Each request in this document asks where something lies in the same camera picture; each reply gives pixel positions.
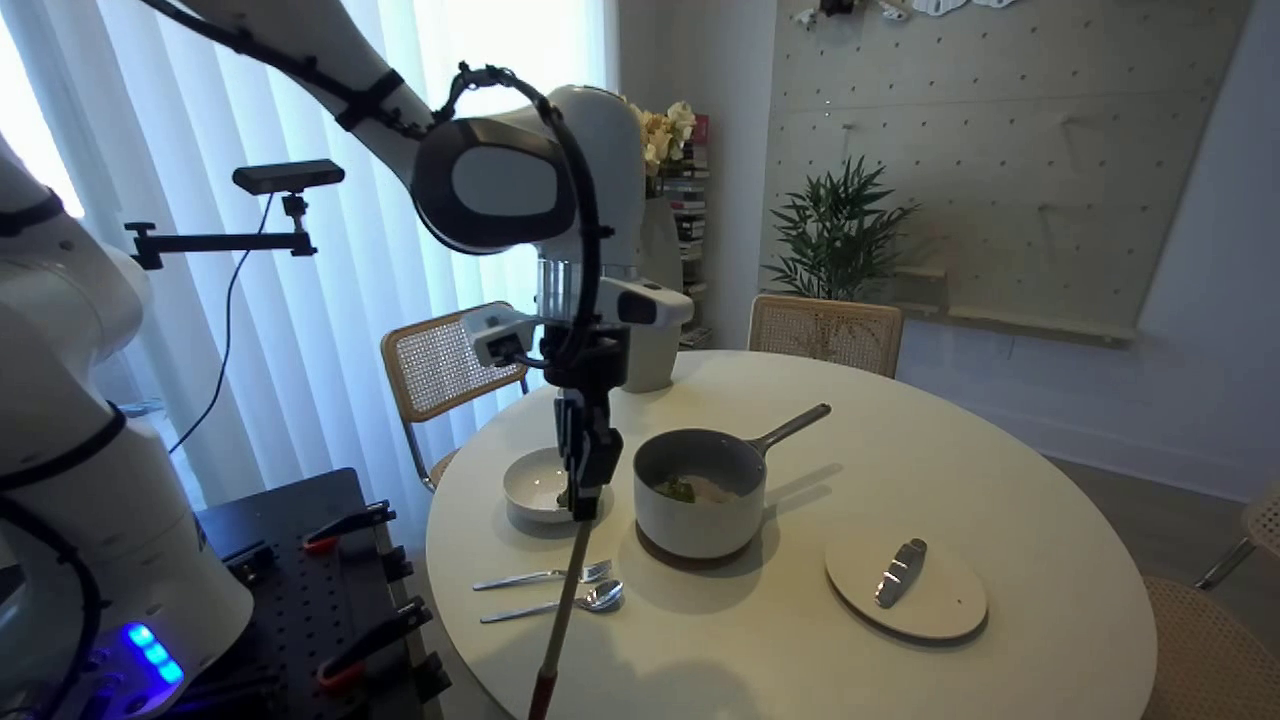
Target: cable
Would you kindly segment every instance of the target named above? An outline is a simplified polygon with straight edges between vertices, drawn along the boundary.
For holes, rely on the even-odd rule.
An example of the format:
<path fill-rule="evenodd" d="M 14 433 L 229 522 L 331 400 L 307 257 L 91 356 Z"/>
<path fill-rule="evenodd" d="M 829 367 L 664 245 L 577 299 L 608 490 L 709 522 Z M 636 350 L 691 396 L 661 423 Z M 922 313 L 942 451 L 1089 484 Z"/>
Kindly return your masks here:
<path fill-rule="evenodd" d="M 102 596 L 91 581 L 91 567 L 80 561 L 75 545 L 69 545 L 52 524 L 42 524 L 35 511 L 29 511 L 25 504 L 0 495 L 0 522 L 9 522 L 10 528 L 29 532 L 30 542 L 49 545 L 57 551 L 59 566 L 72 566 L 75 581 L 80 581 L 80 638 L 75 638 L 75 657 L 65 668 L 65 681 L 52 690 L 49 704 L 35 718 L 57 718 L 59 704 L 69 702 L 69 691 L 75 690 L 80 668 L 88 663 L 97 627 L 99 627 L 99 611 L 102 611 Z"/>
<path fill-rule="evenodd" d="M 266 211 L 273 211 L 273 199 L 262 203 L 262 217 L 255 219 L 255 238 L 266 228 Z M 229 278 L 229 289 L 223 289 L 223 356 L 214 364 L 214 381 L 213 381 L 213 393 L 209 393 L 209 405 L 201 407 L 201 416 L 168 445 L 168 457 L 179 451 L 195 433 L 201 423 L 213 416 L 214 400 L 223 396 L 223 384 L 229 384 L 229 367 L 233 367 L 233 350 L 234 350 L 234 286 L 241 286 L 241 271 L 246 265 L 252 253 L 241 253 L 233 278 Z"/>

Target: white wall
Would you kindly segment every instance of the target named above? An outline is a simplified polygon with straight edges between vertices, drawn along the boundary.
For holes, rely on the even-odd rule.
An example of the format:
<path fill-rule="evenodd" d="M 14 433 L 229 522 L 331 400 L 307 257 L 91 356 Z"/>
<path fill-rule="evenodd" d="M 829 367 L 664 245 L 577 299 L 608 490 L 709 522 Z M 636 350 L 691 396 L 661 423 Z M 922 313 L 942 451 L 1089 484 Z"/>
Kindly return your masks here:
<path fill-rule="evenodd" d="M 744 345 L 761 286 L 772 25 L 798 0 L 647 0 L 623 10 L 623 93 L 686 98 L 714 121 L 711 335 Z M 1027 445 L 1178 484 L 1255 495 L 1280 478 L 1280 0 L 1255 0 L 1199 144 L 1130 350 L 912 319 L 907 384 Z"/>

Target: cooking pot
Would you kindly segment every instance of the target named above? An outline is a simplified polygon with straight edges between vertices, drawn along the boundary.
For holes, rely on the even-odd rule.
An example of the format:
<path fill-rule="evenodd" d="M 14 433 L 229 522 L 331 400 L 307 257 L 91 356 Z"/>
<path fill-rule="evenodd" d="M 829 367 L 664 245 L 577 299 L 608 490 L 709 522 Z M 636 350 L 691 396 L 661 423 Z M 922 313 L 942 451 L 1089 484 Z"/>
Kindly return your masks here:
<path fill-rule="evenodd" d="M 645 440 L 636 451 L 638 537 L 672 561 L 726 561 L 744 551 L 765 524 L 765 451 L 829 413 L 832 405 L 816 405 L 757 440 L 711 430 Z"/>

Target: green leaves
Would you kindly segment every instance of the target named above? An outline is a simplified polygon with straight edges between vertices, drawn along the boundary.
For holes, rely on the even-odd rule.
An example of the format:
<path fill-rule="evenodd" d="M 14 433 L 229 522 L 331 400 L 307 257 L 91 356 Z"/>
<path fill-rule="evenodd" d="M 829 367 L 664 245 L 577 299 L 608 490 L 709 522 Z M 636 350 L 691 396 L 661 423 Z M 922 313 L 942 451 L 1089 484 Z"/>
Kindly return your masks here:
<path fill-rule="evenodd" d="M 842 160 L 840 174 L 809 175 L 798 193 L 772 211 L 775 241 L 786 249 L 767 265 L 772 280 L 797 295 L 851 299 L 896 260 L 891 241 L 907 208 L 880 208 L 884 167 Z"/>

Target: spoon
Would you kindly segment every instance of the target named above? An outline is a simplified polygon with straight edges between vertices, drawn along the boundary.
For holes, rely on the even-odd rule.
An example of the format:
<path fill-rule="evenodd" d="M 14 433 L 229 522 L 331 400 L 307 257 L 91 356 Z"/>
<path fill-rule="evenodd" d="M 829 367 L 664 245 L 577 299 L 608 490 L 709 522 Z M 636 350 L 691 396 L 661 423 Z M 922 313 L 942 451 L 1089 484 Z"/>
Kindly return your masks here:
<path fill-rule="evenodd" d="M 541 608 L 516 608 L 516 611 L 498 611 L 498 618 L 480 618 L 480 623 L 502 623 L 502 621 L 521 621 L 521 618 L 544 618 L 544 611 L 556 611 L 559 606 L 541 606 Z M 623 608 L 623 581 L 604 581 L 604 583 L 584 583 L 577 592 L 577 608 L 584 611 L 614 611 Z"/>
<path fill-rule="evenodd" d="M 521 587 L 521 583 L 556 583 L 556 581 L 565 581 L 565 567 L 498 577 L 498 581 L 475 583 L 473 592 Z M 595 561 L 595 566 L 584 567 L 584 583 L 604 583 L 604 581 L 611 581 L 611 561 Z"/>

